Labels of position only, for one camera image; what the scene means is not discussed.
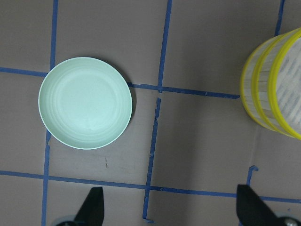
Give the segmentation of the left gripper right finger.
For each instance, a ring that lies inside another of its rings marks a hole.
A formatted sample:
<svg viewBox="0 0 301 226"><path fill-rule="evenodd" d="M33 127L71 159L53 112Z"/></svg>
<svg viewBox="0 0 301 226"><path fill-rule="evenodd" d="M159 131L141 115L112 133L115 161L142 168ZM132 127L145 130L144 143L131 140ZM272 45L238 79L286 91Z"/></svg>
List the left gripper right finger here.
<svg viewBox="0 0 301 226"><path fill-rule="evenodd" d="M249 185L237 186L236 214L244 226L299 226L301 221L289 217L278 217Z"/></svg>

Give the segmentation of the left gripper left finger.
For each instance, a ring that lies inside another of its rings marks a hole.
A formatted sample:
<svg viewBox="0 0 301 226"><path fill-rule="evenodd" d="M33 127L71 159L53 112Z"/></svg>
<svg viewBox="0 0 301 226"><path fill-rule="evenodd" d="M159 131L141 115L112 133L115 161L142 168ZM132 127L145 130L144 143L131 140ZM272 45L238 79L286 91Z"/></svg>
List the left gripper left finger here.
<svg viewBox="0 0 301 226"><path fill-rule="evenodd" d="M102 187L92 187L74 221L79 226L101 226L104 221L104 197Z"/></svg>

